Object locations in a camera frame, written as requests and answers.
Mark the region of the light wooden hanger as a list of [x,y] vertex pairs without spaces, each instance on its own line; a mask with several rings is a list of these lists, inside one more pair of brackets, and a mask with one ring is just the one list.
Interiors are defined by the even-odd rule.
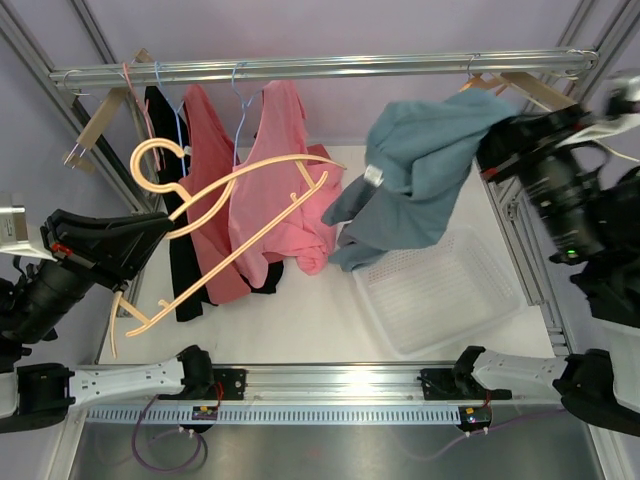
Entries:
[[254,164],[245,166],[207,185],[197,193],[190,194],[186,190],[186,188],[184,188],[178,183],[173,182],[173,183],[167,183],[167,184],[155,184],[147,180],[142,174],[140,170],[140,162],[142,157],[146,154],[147,151],[153,150],[153,149],[160,149],[160,148],[165,148],[171,151],[179,158],[183,158],[186,155],[186,152],[182,147],[180,147],[177,143],[169,139],[151,138],[141,142],[133,150],[130,157],[130,169],[131,169],[131,174],[134,180],[144,190],[151,193],[156,193],[156,194],[175,193],[180,197],[180,199],[182,200],[182,205],[168,216],[169,220],[173,221],[177,219],[181,214],[185,213],[189,208],[199,203],[199,201],[203,200],[206,196],[208,196],[212,192],[218,189],[222,191],[220,197],[212,207],[210,207],[204,214],[202,214],[194,222],[188,224],[185,227],[182,227],[177,230],[172,230],[167,234],[165,234],[164,238],[166,240],[181,238],[204,226],[205,223],[213,219],[218,214],[218,212],[222,209],[222,207],[225,206],[227,201],[230,199],[231,194],[233,193],[237,180],[256,170],[259,170],[271,165],[275,165],[275,164],[293,162],[296,165],[299,173],[302,175],[303,179],[305,180],[306,184],[308,185],[308,190],[300,196],[292,193],[290,195],[291,204],[287,208],[282,210],[278,215],[274,217],[274,219],[272,219],[265,226],[259,229],[238,249],[236,249],[230,255],[225,257],[221,262],[219,262],[210,271],[204,274],[199,280],[194,282],[189,288],[187,288],[184,292],[178,295],[175,299],[173,299],[170,302],[160,299],[158,301],[158,305],[161,307],[161,310],[157,314],[155,314],[153,317],[146,316],[137,307],[135,307],[133,304],[127,301],[124,298],[124,294],[122,292],[115,294],[113,298],[110,318],[109,318],[109,342],[110,342],[111,353],[113,355],[117,354],[115,327],[116,327],[117,312],[120,309],[129,313],[132,317],[134,317],[141,323],[139,327],[128,331],[126,333],[127,337],[135,337],[145,333],[146,331],[151,329],[153,326],[155,326],[161,319],[168,316],[169,313],[176,310],[177,307],[181,306],[186,300],[191,298],[192,295],[196,293],[201,287],[205,286],[206,283],[208,283],[210,280],[212,280],[218,274],[220,274],[223,270],[225,270],[228,266],[230,266],[237,258],[240,257],[241,254],[245,253],[258,240],[262,239],[267,233],[269,233],[277,225],[282,223],[287,216],[293,213],[296,209],[300,208],[306,201],[308,201],[312,196],[314,196],[316,193],[318,193],[321,190],[321,188],[325,185],[325,183],[329,178],[329,173],[325,171],[317,180],[313,179],[306,166],[306,163],[308,161],[314,161],[314,162],[319,162],[323,164],[333,165],[342,170],[346,168],[345,165],[339,162],[335,162],[331,159],[328,159],[322,156],[317,156],[317,155],[290,154],[290,155],[276,156],[276,157],[267,158],[267,159],[258,161]]

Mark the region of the blue t shirt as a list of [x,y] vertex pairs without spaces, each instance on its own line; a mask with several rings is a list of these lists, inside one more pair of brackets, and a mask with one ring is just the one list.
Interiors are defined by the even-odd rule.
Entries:
[[387,104],[368,132],[363,174],[323,214],[325,225],[342,227],[330,263],[350,272],[390,251],[436,244],[481,140],[516,112],[475,88],[441,102]]

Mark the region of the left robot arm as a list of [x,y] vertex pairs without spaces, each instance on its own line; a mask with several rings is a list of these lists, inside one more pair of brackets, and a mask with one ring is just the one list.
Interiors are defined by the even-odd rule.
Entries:
[[164,362],[114,370],[19,363],[33,345],[56,339],[57,324],[93,286],[123,293],[173,227],[165,213],[92,218],[58,209],[46,219],[46,258],[21,268],[16,283],[1,283],[2,432],[47,428],[101,401],[195,400],[212,392],[211,358],[196,345]]

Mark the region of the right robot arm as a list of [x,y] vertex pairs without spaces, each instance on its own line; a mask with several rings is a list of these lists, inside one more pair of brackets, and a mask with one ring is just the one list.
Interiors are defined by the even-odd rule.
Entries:
[[584,170],[578,148],[639,124],[639,105],[626,100],[603,115],[579,105],[544,115],[518,115],[492,126],[476,153],[489,182],[516,178],[537,211],[555,264],[578,266],[571,282],[602,322],[607,349],[560,360],[502,355],[468,347],[452,370],[464,397],[497,390],[559,401],[583,422],[630,436],[639,432],[639,172],[603,188]]

